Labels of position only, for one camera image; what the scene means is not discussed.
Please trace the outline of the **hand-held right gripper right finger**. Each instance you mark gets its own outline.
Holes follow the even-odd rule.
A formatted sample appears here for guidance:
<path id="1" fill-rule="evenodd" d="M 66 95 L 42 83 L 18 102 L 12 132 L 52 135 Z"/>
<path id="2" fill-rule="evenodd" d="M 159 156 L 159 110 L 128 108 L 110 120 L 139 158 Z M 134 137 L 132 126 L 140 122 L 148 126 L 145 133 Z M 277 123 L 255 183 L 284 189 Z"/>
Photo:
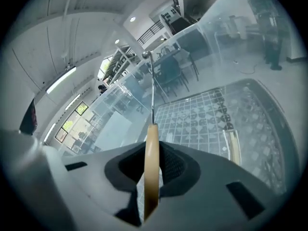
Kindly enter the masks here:
<path id="1" fill-rule="evenodd" d="M 277 195 L 260 179 L 228 159 L 161 142 L 194 159 L 198 181 L 183 195 L 162 197 L 144 222 L 145 231 L 256 231 L 281 208 Z"/>

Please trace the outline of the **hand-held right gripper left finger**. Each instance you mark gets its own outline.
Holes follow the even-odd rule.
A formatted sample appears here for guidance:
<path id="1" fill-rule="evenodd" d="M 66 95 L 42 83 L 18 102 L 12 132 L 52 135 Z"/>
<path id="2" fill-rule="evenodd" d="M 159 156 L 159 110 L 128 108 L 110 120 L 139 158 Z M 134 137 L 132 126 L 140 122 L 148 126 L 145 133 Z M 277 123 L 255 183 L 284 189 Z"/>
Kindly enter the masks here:
<path id="1" fill-rule="evenodd" d="M 58 151 L 17 131 L 0 133 L 0 166 L 22 208 L 47 231 L 120 231 L 141 225 L 137 193 L 122 207 L 107 212 L 86 193 L 72 172 L 81 162 L 65 165 Z"/>

